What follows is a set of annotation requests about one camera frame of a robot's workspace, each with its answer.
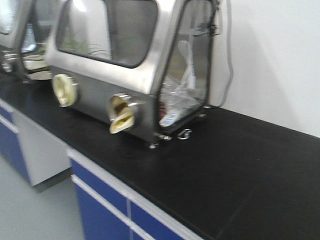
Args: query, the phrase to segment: white wall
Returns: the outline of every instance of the white wall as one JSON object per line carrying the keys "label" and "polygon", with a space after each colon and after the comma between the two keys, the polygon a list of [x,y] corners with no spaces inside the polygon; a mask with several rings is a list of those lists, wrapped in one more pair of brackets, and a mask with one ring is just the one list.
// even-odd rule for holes
{"label": "white wall", "polygon": [[[234,80],[223,108],[320,137],[320,1],[231,0]],[[226,0],[211,104],[228,81]]]}

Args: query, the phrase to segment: metal latch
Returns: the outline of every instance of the metal latch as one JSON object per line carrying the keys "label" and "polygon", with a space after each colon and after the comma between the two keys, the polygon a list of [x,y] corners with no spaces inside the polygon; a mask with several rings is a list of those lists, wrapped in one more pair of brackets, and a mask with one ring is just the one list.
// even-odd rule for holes
{"label": "metal latch", "polygon": [[177,138],[179,140],[188,140],[190,138],[191,133],[192,133],[192,130],[190,128],[186,128],[177,135]]}

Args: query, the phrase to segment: black power cord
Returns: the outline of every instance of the black power cord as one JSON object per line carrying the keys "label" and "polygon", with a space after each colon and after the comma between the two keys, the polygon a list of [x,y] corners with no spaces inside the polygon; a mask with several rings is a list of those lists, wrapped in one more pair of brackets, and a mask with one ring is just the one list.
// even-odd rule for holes
{"label": "black power cord", "polygon": [[228,97],[228,93],[229,93],[229,89],[230,86],[234,80],[234,76],[235,76],[235,71],[234,71],[234,66],[233,66],[233,62],[232,62],[232,46],[231,46],[231,33],[232,33],[232,6],[231,6],[231,0],[226,0],[226,11],[227,11],[227,19],[228,19],[228,24],[227,24],[227,30],[226,30],[226,51],[227,51],[227,63],[228,63],[228,67],[229,67],[229,79],[228,82],[225,86],[224,89],[224,93],[223,93],[223,98],[220,102],[219,105],[214,106],[214,105],[209,105],[207,108],[208,109],[218,109],[220,107],[222,107],[227,100]]}

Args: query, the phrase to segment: stainless steel glove box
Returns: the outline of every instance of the stainless steel glove box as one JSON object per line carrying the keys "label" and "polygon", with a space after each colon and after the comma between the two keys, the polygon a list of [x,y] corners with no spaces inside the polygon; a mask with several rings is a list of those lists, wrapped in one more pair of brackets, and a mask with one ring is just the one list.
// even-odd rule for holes
{"label": "stainless steel glove box", "polygon": [[151,144],[210,88],[215,0],[64,0],[46,61],[59,104]]}
{"label": "stainless steel glove box", "polygon": [[58,2],[0,1],[0,69],[27,82],[52,78],[44,52]]}

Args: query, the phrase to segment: gray floor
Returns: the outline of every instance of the gray floor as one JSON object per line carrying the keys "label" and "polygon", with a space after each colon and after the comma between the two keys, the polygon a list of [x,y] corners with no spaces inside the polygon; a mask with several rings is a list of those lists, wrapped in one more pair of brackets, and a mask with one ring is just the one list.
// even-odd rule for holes
{"label": "gray floor", "polygon": [[83,240],[70,178],[39,192],[0,156],[0,240]]}

